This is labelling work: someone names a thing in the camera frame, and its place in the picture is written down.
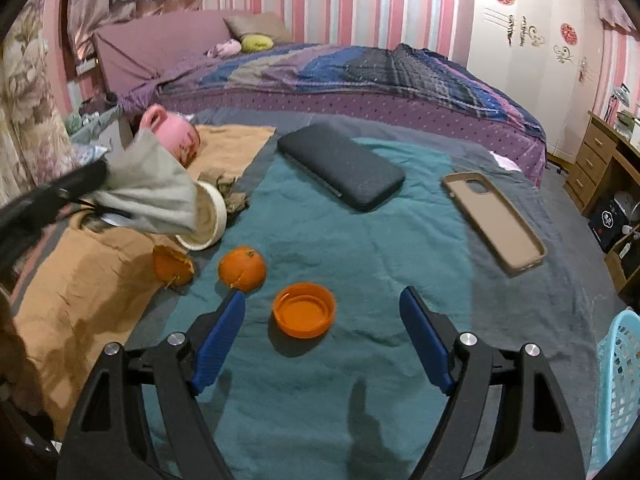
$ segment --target white bowl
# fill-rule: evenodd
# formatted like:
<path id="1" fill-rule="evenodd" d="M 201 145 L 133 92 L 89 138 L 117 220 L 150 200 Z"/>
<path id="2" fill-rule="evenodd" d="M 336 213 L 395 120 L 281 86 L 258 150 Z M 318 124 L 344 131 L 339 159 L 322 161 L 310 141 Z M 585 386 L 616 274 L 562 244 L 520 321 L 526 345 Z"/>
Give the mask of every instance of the white bowl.
<path id="1" fill-rule="evenodd" d="M 180 244 L 190 251 L 203 251 L 216 243 L 225 233 L 225 199 L 213 184 L 196 181 L 196 232 L 193 235 L 176 235 Z"/>

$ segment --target teal blanket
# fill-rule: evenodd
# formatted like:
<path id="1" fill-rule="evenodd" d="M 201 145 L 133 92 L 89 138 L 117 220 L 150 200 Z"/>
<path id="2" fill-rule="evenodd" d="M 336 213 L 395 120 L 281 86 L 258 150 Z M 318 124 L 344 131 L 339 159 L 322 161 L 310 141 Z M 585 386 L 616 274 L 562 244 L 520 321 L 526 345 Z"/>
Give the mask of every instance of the teal blanket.
<path id="1" fill-rule="evenodd" d="M 222 254 L 244 245 L 264 255 L 267 280 L 248 297 L 218 381 L 198 398 L 239 480 L 404 480 L 442 414 L 446 398 L 428 383 L 398 297 L 414 285 L 457 329 L 470 327 L 466 224 L 440 187 L 451 160 L 419 146 L 359 141 L 406 171 L 396 196 L 354 212 L 277 155 L 165 328 L 185 330 L 218 306 Z M 335 296 L 335 323 L 319 342 L 290 339 L 270 322 L 273 298 L 295 282 Z M 176 472 L 155 396 L 145 397 L 159 457 Z"/>

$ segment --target pink jar handle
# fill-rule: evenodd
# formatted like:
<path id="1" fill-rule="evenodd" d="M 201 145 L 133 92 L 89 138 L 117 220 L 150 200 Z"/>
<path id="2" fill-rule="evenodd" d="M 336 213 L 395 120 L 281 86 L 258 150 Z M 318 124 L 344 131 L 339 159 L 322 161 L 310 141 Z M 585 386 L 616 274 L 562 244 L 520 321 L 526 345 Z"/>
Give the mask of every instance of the pink jar handle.
<path id="1" fill-rule="evenodd" d="M 167 113 L 162 105 L 152 105 L 147 109 L 144 115 L 142 115 L 142 119 L 140 119 L 140 128 L 149 128 L 153 130 L 166 118 Z"/>

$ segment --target black phone case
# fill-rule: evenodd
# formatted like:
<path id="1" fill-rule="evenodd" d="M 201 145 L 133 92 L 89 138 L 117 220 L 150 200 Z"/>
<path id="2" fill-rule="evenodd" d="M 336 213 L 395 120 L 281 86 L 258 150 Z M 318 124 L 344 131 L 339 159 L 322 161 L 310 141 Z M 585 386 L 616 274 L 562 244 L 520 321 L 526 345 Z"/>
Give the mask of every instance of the black phone case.
<path id="1" fill-rule="evenodd" d="M 358 211 L 371 211 L 404 182 L 401 168 L 325 124 L 282 136 L 278 150 Z"/>

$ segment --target beige phone case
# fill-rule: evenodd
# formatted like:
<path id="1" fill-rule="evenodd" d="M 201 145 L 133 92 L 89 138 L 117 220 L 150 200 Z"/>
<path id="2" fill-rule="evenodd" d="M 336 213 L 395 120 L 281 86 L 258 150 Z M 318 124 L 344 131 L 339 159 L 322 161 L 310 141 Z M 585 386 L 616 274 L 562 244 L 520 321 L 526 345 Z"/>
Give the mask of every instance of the beige phone case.
<path id="1" fill-rule="evenodd" d="M 546 256 L 542 240 L 484 174 L 475 171 L 451 173 L 442 178 L 442 183 L 480 229 L 508 271 L 522 272 Z M 483 190 L 472 189 L 470 183 Z"/>

